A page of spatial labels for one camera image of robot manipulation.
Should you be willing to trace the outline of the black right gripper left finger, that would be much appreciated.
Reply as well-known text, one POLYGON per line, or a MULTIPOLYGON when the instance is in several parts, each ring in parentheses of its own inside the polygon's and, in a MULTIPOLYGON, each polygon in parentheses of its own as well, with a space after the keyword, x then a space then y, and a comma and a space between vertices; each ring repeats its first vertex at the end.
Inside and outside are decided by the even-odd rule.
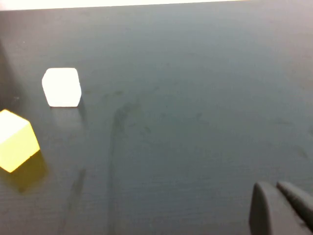
POLYGON ((305 222, 276 186, 256 182, 249 212, 252 235, 311 235, 313 222, 305 222))

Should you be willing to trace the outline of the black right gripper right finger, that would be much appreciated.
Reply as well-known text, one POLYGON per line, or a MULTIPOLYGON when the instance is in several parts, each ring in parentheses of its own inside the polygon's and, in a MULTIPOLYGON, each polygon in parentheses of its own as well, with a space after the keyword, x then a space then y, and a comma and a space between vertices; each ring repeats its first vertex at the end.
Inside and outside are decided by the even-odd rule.
POLYGON ((313 221, 313 197, 310 194, 285 181, 279 181, 277 188, 305 222, 313 221))

